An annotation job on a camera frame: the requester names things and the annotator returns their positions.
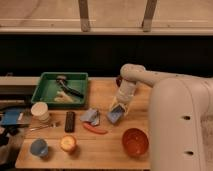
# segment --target orange bowl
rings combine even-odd
[[[122,144],[125,152],[131,157],[140,157],[149,147],[146,134],[138,128],[126,130],[122,136]]]

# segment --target white cup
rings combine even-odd
[[[50,120],[50,114],[48,106],[45,102],[37,102],[31,108],[31,113],[41,122],[48,122]]]

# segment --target blue cup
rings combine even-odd
[[[36,139],[33,141],[33,143],[30,146],[30,152],[31,154],[38,156],[38,157],[44,157],[48,154],[48,145],[47,142],[44,139]]]

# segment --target plastic tray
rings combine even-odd
[[[67,85],[75,89],[82,94],[83,98],[72,96],[74,102],[56,102],[54,98],[58,91],[62,91],[60,86],[56,83],[58,75],[64,75],[67,78]],[[78,72],[44,72],[42,73],[38,85],[34,91],[31,99],[31,103],[39,101],[46,102],[48,107],[54,108],[71,108],[82,107],[86,103],[87,98],[87,86],[88,86],[88,74]]]

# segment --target remote control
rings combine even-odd
[[[65,120],[65,132],[74,132],[75,112],[68,111]]]

